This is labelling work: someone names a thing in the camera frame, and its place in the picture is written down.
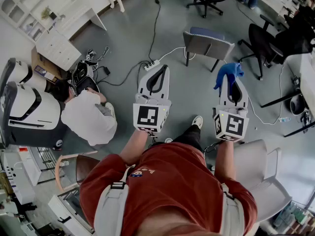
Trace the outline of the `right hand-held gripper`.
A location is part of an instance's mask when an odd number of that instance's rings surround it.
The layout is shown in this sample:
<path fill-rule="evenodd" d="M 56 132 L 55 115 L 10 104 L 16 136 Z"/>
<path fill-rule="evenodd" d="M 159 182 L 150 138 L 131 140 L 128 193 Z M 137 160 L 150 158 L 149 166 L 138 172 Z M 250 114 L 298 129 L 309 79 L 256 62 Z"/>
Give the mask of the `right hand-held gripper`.
<path fill-rule="evenodd" d="M 237 77 L 233 86 L 227 75 L 223 77 L 219 105 L 213 111 L 215 135 L 217 139 L 239 142 L 244 139 L 249 118 L 247 118 L 248 92 Z"/>

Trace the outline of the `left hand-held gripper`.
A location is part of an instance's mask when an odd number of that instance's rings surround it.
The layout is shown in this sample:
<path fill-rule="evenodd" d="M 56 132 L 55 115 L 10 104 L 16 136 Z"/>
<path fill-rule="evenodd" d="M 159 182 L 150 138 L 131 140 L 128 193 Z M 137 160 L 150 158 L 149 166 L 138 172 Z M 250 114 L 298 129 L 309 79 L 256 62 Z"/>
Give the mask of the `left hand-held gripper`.
<path fill-rule="evenodd" d="M 168 117 L 170 69 L 168 65 L 151 69 L 139 83 L 133 104 L 133 125 L 139 131 L 160 133 Z"/>

